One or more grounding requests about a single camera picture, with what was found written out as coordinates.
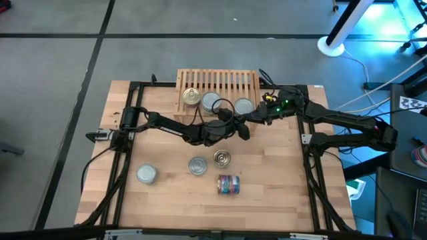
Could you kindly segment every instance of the gold can lid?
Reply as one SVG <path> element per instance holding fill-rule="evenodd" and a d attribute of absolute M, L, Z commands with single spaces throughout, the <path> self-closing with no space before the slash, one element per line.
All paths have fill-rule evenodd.
<path fill-rule="evenodd" d="M 213 163 L 219 168 L 227 167 L 230 164 L 232 156 L 224 150 L 216 151 L 213 154 Z"/>
<path fill-rule="evenodd" d="M 197 89 L 189 88 L 182 93 L 182 100 L 185 104 L 195 105 L 200 102 L 201 96 Z"/>

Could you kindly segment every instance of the silver can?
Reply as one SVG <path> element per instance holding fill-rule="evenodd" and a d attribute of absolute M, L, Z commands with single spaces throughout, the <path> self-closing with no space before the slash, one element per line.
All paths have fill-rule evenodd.
<path fill-rule="evenodd" d="M 219 150 L 213 154 L 213 163 L 219 168 L 227 167 L 231 160 L 232 156 L 225 150 Z"/>
<path fill-rule="evenodd" d="M 236 115 L 243 115 L 255 110 L 255 105 L 251 99 L 241 97 L 234 103 L 234 110 L 236 110 Z"/>
<path fill-rule="evenodd" d="M 139 166 L 138 170 L 136 171 L 136 178 L 138 181 L 145 184 L 153 184 L 157 179 L 157 176 L 157 169 L 149 163 L 144 163 L 143 165 Z"/>
<path fill-rule="evenodd" d="M 212 112 L 212 105 L 215 103 L 215 105 L 213 106 L 213 111 L 216 112 L 220 106 L 221 106 L 221 101 L 217 101 L 218 99 L 220 99 L 221 96 L 216 93 L 216 92 L 207 92 L 203 95 L 203 97 L 201 98 L 201 106 L 203 107 L 203 110 L 205 111 L 206 114 L 208 115 L 213 115 L 214 113 Z"/>
<path fill-rule="evenodd" d="M 202 176 L 207 169 L 206 160 L 203 157 L 193 157 L 188 163 L 189 171 L 195 176 Z"/>

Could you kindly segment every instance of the wooden tabletop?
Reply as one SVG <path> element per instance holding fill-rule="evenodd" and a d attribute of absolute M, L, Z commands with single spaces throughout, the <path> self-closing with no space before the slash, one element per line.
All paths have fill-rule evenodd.
<path fill-rule="evenodd" d="M 129 81 L 111 82 L 101 128 L 117 128 L 128 87 Z M 308 86 L 308 90 L 312 101 L 327 106 L 322 86 Z M 174 87 L 146 87 L 142 105 L 173 119 L 175 91 Z M 144 117 L 139 120 L 140 123 L 146 121 Z M 334 133 L 328 124 L 316 125 L 316 131 Z M 93 155 L 108 146 L 109 142 L 97 142 Z M 212 160 L 214 152 L 220 149 L 232 156 L 225 169 L 215 167 Z M 329 151 L 338 154 L 336 149 Z M 107 152 L 90 165 L 76 223 L 86 220 L 105 195 L 113 156 L 113 151 Z M 188 169 L 189 160 L 195 156 L 207 159 L 207 171 L 201 177 L 192 175 Z M 143 163 L 151 163 L 159 171 L 154 185 L 137 180 L 136 170 Z M 341 163 L 325 154 L 322 166 L 330 202 L 344 221 L 355 228 Z M 240 176 L 240 194 L 218 195 L 219 174 Z M 212 147 L 194 147 L 180 137 L 157 129 L 138 133 L 125 190 L 121 227 L 313 231 L 295 117 L 276 120 L 271 126 L 259 125 L 247 141 L 235 135 Z M 112 221 L 113 207 L 114 204 L 108 223 Z M 319 200 L 318 209 L 321 226 L 325 228 Z"/>

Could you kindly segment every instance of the black floor line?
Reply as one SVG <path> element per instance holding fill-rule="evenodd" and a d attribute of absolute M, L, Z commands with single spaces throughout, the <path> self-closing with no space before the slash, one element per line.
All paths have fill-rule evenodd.
<path fill-rule="evenodd" d="M 269 33 L 0 33 L 0 38 L 42 39 L 319 39 L 327 34 Z M 347 40 L 397 41 L 409 40 L 407 35 L 350 34 Z"/>
<path fill-rule="evenodd" d="M 98 33 L 0 33 L 0 38 L 91 39 Z"/>
<path fill-rule="evenodd" d="M 107 30 L 109 19 L 113 11 L 114 3 L 115 3 L 115 0 L 109 1 L 107 12 L 105 13 L 101 30 L 99 31 L 100 35 L 103 35 Z M 53 199 L 55 198 L 55 193 L 58 188 L 59 180 L 61 179 L 62 170 L 67 160 L 67 155 L 69 152 L 69 148 L 71 146 L 71 142 L 73 140 L 75 128 L 77 127 L 77 122 L 79 121 L 81 109 L 83 107 L 83 103 L 86 98 L 86 93 L 87 93 L 87 90 L 89 89 L 89 84 L 91 82 L 93 70 L 95 69 L 96 61 L 98 59 L 99 50 L 101 50 L 102 41 L 103 41 L 102 38 L 98 38 L 95 43 L 95 47 L 93 48 L 92 56 L 89 61 L 89 65 L 87 66 L 87 72 L 86 72 L 85 78 L 83 80 L 83 83 L 81 84 L 81 89 L 80 89 L 79 95 L 77 96 L 77 101 L 75 103 L 73 113 L 71 114 L 71 118 L 68 123 L 67 129 L 65 131 L 63 142 L 61 144 L 59 153 L 57 155 L 57 160 L 56 160 L 55 168 L 53 170 L 52 178 L 50 179 L 49 186 L 45 194 L 45 198 L 40 208 L 40 214 L 35 223 L 35 230 L 41 230 L 45 228 L 45 224 L 49 216 L 52 202 L 53 202 Z"/>

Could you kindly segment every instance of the white cable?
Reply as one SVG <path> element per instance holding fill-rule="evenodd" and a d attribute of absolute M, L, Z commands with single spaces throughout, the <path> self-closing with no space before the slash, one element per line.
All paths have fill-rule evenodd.
<path fill-rule="evenodd" d="M 412 64 L 409 68 L 405 69 L 403 72 L 399 73 L 399 75 L 397 75 L 397 76 L 393 77 L 391 80 L 389 80 L 389 81 L 388 81 L 388 82 L 386 82 L 385 84 L 383 84 L 383 85 L 381 85 L 381 86 L 379 86 L 379 87 L 375 88 L 374 90 L 372 90 L 372 91 L 370 91 L 370 92 L 368 92 L 368 93 L 363 94 L 362 96 L 359 96 L 359 97 L 357 97 L 357 98 L 355 98 L 355 99 L 353 99 L 353 100 L 351 100 L 351 101 L 349 101 L 349 102 L 347 102 L 347 103 L 345 103 L 345 104 L 343 104 L 343 105 L 341 105 L 341 106 L 337 107 L 335 110 L 340 109 L 340 108 L 342 108 L 342 107 L 344 107 L 344 106 L 347 106 L 347 105 L 349 105 L 349 104 L 351 104 L 351 103 L 353 103 L 353 102 L 355 102 L 355 101 L 357 101 L 357 100 L 359 100 L 359 99 L 361 99 L 361 98 L 365 97 L 367 94 L 371 94 L 371 93 L 373 93 L 373 92 L 375 92 L 375 91 L 377 91 L 377 90 L 379 90 L 379 89 L 383 88 L 383 86 L 390 84 L 391 82 L 395 81 L 395 80 L 396 80 L 396 79 L 398 79 L 400 76 L 402 76 L 403 74 L 405 74 L 406 72 L 408 72 L 409 70 L 411 70 L 413 67 L 415 67 L 417 64 L 419 64 L 419 63 L 420 63 L 422 60 L 424 60 L 426 57 L 427 57 L 427 55 L 423 56 L 420 60 L 418 60 L 417 62 L 415 62 L 414 64 Z"/>
<path fill-rule="evenodd" d="M 349 59 L 351 59 L 351 60 L 353 60 L 353 61 L 356 61 L 356 62 L 358 62 L 358 63 L 360 63 L 360 64 L 362 64 L 362 66 L 363 66 L 363 71 L 364 71 L 364 74 L 365 74 L 365 78 L 366 78 L 366 82 L 367 83 L 369 83 L 369 74 L 368 74 L 368 68 L 367 68 L 367 66 L 363 63 L 363 62 L 361 62 L 359 59 L 357 59 L 357 58 L 355 58 L 351 53 L 349 53 L 347 50 L 344 50 L 350 57 L 349 57 Z M 371 104 L 373 104 L 374 106 L 376 106 L 377 108 L 378 108 L 378 110 L 381 112 L 381 113 L 384 113 L 384 110 L 382 110 L 382 108 L 380 107 L 380 106 L 378 106 L 377 105 L 377 103 L 375 103 L 375 101 L 371 98 L 371 96 L 369 96 L 369 94 L 368 94 L 368 92 L 367 92 L 367 90 L 366 89 L 364 89 L 364 92 L 365 92 L 365 94 L 366 94 L 366 96 L 369 98 L 369 101 L 371 102 Z"/>
<path fill-rule="evenodd" d="M 377 104 L 378 104 L 378 105 L 383 104 L 383 103 L 387 102 L 388 100 L 390 100 L 390 98 L 389 98 L 389 97 L 387 97 L 386 99 L 382 100 L 381 102 L 379 102 L 379 103 L 377 103 Z M 371 109 L 371 108 L 373 108 L 373 107 L 375 107 L 375 105 L 371 105 L 371 106 L 369 106 L 369 107 L 365 107 L 364 109 L 353 110 L 353 111 L 347 111 L 347 112 L 345 112 L 345 113 L 358 113 L 358 112 L 361 112 L 361 111 L 365 111 L 365 110 Z"/>

